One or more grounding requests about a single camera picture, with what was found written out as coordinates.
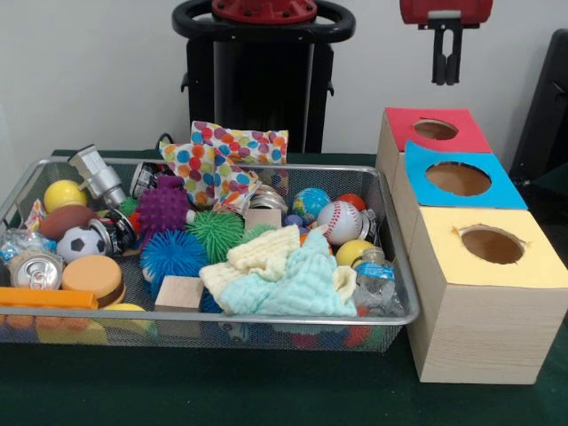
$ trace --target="box with circular hole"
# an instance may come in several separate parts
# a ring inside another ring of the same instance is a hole
[[[420,207],[409,256],[420,380],[534,383],[568,307],[568,272],[533,216]]]
[[[385,108],[376,168],[384,173],[391,191],[408,140],[435,151],[493,152],[467,109]]]
[[[526,209],[493,154],[439,152],[408,141],[398,164],[392,198],[406,249],[418,206]]]

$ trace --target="blue paper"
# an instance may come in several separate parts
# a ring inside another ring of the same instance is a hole
[[[439,189],[430,182],[426,172],[430,167],[444,162],[463,163],[482,170],[491,179],[491,187],[484,193],[471,196]],[[523,198],[493,154],[432,151],[408,141],[405,164],[416,199],[422,206],[526,209]]]

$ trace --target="wire mesh basket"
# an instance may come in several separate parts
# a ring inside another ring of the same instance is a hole
[[[142,160],[107,159],[124,187]],[[0,306],[0,342],[104,344],[194,348],[248,348],[385,352],[399,330],[418,315],[419,304],[398,220],[384,176],[358,166],[247,165],[291,204],[305,187],[319,187],[332,199],[358,193],[377,215],[378,235],[394,261],[396,291],[403,312],[389,317],[228,316],[198,312],[155,312],[138,266],[138,256],[117,257],[127,288],[125,303],[146,312],[37,309]],[[18,227],[35,199],[60,179],[81,178],[66,159],[52,157],[32,165],[0,208],[2,232]],[[10,286],[4,268],[0,286]]]

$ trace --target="purple spiky ball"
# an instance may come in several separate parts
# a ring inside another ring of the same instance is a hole
[[[136,211],[140,214],[141,234],[145,235],[143,245],[155,233],[185,229],[185,217],[191,206],[183,184],[181,177],[160,176],[158,187],[146,191],[140,198]]]

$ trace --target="red paper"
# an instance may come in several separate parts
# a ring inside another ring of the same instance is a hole
[[[450,153],[492,153],[483,132],[467,109],[406,109],[386,108],[390,129],[400,152],[405,151],[406,142],[435,151]],[[420,135],[414,124],[420,120],[439,120],[454,126],[458,133],[448,140],[436,140]]]

